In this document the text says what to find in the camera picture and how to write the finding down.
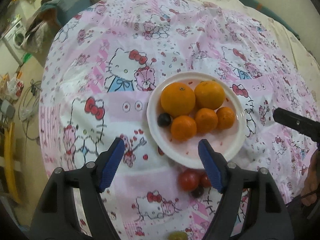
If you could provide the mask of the person's hand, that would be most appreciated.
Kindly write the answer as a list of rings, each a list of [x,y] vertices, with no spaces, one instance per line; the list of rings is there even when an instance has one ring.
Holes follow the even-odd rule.
[[[319,180],[317,178],[317,155],[319,153],[319,150],[316,150],[311,159],[310,159],[310,165],[308,168],[308,175],[304,181],[304,187],[301,191],[301,195],[309,194],[312,191],[317,190],[317,187],[319,185]],[[305,206],[310,206],[317,200],[317,195],[314,193],[312,195],[309,195],[305,198],[302,198],[302,204]]]

